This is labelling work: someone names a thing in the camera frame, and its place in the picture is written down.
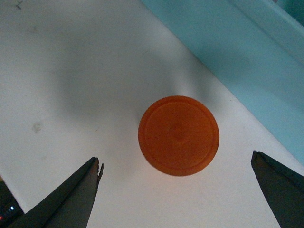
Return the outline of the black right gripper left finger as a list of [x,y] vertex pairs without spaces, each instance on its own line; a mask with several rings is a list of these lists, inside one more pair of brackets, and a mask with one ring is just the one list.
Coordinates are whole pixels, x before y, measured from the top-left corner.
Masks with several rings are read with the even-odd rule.
[[10,228],[87,227],[104,164],[92,157]]

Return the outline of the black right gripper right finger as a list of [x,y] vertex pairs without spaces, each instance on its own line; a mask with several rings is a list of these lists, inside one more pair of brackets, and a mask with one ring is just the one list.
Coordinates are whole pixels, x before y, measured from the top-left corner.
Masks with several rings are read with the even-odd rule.
[[253,151],[251,167],[279,226],[302,228],[304,226],[304,177],[258,151]]

